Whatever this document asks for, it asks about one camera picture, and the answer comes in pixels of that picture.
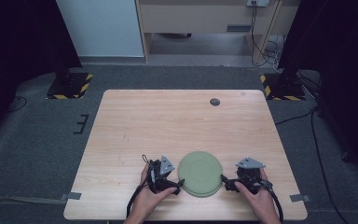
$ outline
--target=round green disc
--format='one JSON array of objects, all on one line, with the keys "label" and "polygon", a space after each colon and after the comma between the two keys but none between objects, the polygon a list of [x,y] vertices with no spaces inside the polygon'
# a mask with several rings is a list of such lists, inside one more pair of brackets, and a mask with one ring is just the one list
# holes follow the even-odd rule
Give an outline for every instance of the round green disc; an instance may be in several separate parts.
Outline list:
[{"label": "round green disc", "polygon": [[196,151],[186,155],[179,164],[179,179],[183,188],[195,197],[209,197],[221,186],[223,173],[220,162],[210,153]]}]

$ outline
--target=gray carpet floor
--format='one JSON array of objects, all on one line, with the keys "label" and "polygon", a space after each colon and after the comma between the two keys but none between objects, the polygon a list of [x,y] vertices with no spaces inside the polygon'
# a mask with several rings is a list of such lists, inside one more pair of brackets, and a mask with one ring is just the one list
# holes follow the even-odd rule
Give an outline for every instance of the gray carpet floor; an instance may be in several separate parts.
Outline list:
[{"label": "gray carpet floor", "polygon": [[[79,70],[94,75],[81,99],[46,99],[54,74],[18,87],[18,98],[9,109],[12,112],[7,112],[0,123],[0,197],[57,200],[71,190],[106,90],[262,91],[259,76],[274,72],[271,68],[146,65],[87,65]],[[316,103],[307,95],[305,101],[268,101],[268,106],[275,122],[279,122],[309,113]],[[89,115],[84,132],[74,134],[84,114]],[[308,218],[287,223],[344,223],[331,201],[349,223],[358,223],[358,164],[341,160],[342,150],[335,136],[317,113],[313,126],[329,191],[312,135],[311,115],[277,125],[300,192],[312,198],[306,203]],[[63,210],[64,204],[0,202],[0,223],[84,223],[65,220]]]}]

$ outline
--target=power outlet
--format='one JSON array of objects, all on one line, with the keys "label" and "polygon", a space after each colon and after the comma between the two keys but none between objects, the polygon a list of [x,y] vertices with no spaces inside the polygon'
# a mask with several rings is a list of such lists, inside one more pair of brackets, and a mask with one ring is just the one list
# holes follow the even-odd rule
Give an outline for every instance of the power outlet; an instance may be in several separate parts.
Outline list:
[{"label": "power outlet", "polygon": [[269,0],[248,0],[246,6],[253,7],[254,2],[258,7],[267,7],[269,5]]}]

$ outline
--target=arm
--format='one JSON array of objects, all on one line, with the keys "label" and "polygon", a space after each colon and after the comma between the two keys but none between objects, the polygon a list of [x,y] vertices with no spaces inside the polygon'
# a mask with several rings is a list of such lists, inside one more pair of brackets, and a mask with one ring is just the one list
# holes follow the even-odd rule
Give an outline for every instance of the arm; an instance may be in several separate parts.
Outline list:
[{"label": "arm", "polygon": [[[141,175],[142,184],[147,176],[148,164],[145,166]],[[142,188],[133,202],[133,206],[128,218],[124,221],[125,224],[140,224],[143,223],[150,214],[153,213],[157,205],[170,196],[176,188],[165,189],[157,194],[153,193],[148,186]]]},{"label": "arm", "polygon": [[[267,180],[266,173],[260,169],[261,177]],[[251,193],[242,183],[234,183],[237,189],[241,192],[246,201],[251,205],[255,215],[264,224],[281,224],[278,215],[275,211],[275,205],[270,193],[261,188],[257,194]]]}]

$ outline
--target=light wood tabletop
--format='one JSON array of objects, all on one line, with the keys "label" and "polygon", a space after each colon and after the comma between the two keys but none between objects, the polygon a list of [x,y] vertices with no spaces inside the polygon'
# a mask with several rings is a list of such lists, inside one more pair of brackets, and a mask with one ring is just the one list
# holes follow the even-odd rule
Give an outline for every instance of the light wood tabletop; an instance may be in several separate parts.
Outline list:
[{"label": "light wood tabletop", "polygon": [[[220,105],[211,105],[216,98]],[[307,217],[262,91],[110,90],[103,95],[64,216],[71,220],[123,220],[145,167],[142,155],[176,169],[193,151],[214,155],[223,175],[236,178],[235,163],[251,157],[267,165],[268,180],[282,205],[284,219]],[[244,198],[224,185],[213,196],[196,198],[181,190],[158,205],[148,220],[256,220]]]}]

